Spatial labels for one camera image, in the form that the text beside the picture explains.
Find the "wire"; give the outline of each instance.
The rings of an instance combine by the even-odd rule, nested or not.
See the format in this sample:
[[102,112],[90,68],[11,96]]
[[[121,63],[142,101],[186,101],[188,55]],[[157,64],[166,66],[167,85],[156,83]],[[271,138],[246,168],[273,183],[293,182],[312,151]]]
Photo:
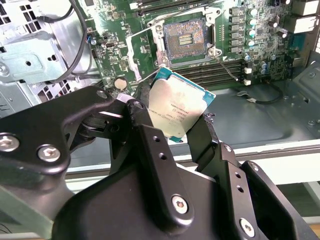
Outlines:
[[217,57],[214,57],[216,60],[217,60],[217,62],[221,65],[221,67],[223,67],[226,71],[227,71],[227,73],[230,75],[230,77],[232,77],[234,80],[236,80],[236,81],[239,81],[239,79],[235,76],[235,75],[233,75],[232,73],[231,73],[231,71],[217,58]]
[[72,74],[73,70],[75,70],[75,68],[77,67],[77,65],[79,64],[82,54],[84,52],[85,46],[86,46],[86,41],[87,41],[87,26],[86,26],[86,21],[83,17],[83,15],[81,14],[81,11],[79,10],[78,6],[76,5],[76,3],[74,2],[74,0],[69,0],[71,3],[71,6],[73,7],[76,15],[78,16],[79,20],[80,20],[80,24],[81,24],[81,28],[83,31],[83,35],[81,38],[81,42],[80,42],[80,46],[79,46],[79,50],[72,62],[72,64],[68,67],[68,69],[65,71],[64,74],[62,74],[60,77],[58,77],[56,80],[51,81],[51,83],[59,83],[63,80],[65,80],[70,74]]
[[274,99],[272,99],[270,101],[257,100],[255,98],[251,97],[246,91],[240,91],[236,95],[238,97],[244,97],[248,102],[251,102],[251,103],[254,103],[254,104],[260,104],[260,105],[274,104],[274,103],[278,102],[280,99],[283,98],[284,93],[282,92],[282,90],[279,87],[277,87],[276,85],[274,85],[273,83],[271,83],[269,81],[267,81],[266,84],[268,84],[270,87],[272,87],[274,90],[276,90],[279,93],[279,95],[276,98],[274,98]]
[[74,7],[71,5],[69,10],[66,12],[66,14],[63,15],[62,17],[59,17],[59,18],[51,18],[51,17],[48,17],[48,16],[37,16],[36,19],[38,19],[39,21],[48,23],[48,24],[53,24],[55,22],[59,22],[59,21],[65,20],[67,17],[69,17],[70,14],[72,13],[73,9],[74,9]]
[[5,229],[7,229],[9,231],[9,233],[12,234],[12,232],[9,230],[9,228],[7,228],[5,225],[3,225],[2,223],[0,223],[0,225],[2,225]]
[[88,48],[89,48],[89,55],[90,55],[90,60],[89,61],[90,62],[89,62],[89,66],[88,66],[87,70],[84,71],[84,72],[80,72],[80,73],[72,72],[72,75],[74,75],[74,76],[83,76],[83,75],[86,75],[90,71],[90,69],[92,67],[92,62],[93,62],[93,56],[92,56],[92,53],[91,53],[91,44],[90,43],[88,43]]

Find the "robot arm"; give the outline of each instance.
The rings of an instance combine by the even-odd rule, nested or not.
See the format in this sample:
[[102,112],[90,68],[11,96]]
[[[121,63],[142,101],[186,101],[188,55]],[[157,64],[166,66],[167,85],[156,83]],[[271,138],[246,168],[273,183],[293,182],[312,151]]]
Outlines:
[[[177,167],[145,94],[90,86],[0,119],[1,210],[53,240],[318,239],[258,165],[236,161],[211,114],[187,133],[197,172]],[[111,140],[112,174],[73,195],[70,154],[95,138]]]

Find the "ram slot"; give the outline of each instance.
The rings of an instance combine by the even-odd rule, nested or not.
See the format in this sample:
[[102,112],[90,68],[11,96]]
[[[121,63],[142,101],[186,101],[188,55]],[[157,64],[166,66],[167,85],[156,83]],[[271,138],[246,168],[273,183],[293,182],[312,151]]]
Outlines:
[[139,16],[143,16],[145,14],[157,12],[157,11],[162,11],[170,8],[176,8],[176,7],[186,7],[188,5],[194,5],[194,4],[207,4],[209,3],[209,0],[182,0],[178,2],[171,2],[171,3],[166,3],[166,4],[161,4],[158,6],[150,6],[146,7],[144,9],[136,9],[135,11]]

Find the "black metal bracket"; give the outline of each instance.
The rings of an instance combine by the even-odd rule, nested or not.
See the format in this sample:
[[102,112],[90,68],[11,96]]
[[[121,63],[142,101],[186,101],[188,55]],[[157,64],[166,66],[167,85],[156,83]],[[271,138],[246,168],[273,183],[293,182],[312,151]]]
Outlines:
[[134,148],[143,172],[154,192],[154,214],[157,224],[169,234],[181,234],[192,223],[195,210],[188,197],[163,132],[153,127],[146,106],[136,100],[127,103],[132,122]]

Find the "metal panel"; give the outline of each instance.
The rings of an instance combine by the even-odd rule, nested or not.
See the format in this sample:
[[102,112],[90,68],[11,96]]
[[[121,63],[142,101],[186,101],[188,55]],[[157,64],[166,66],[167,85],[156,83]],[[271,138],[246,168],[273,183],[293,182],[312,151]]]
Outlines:
[[55,80],[66,65],[51,35],[40,31],[6,44],[0,54],[0,80],[27,84]]

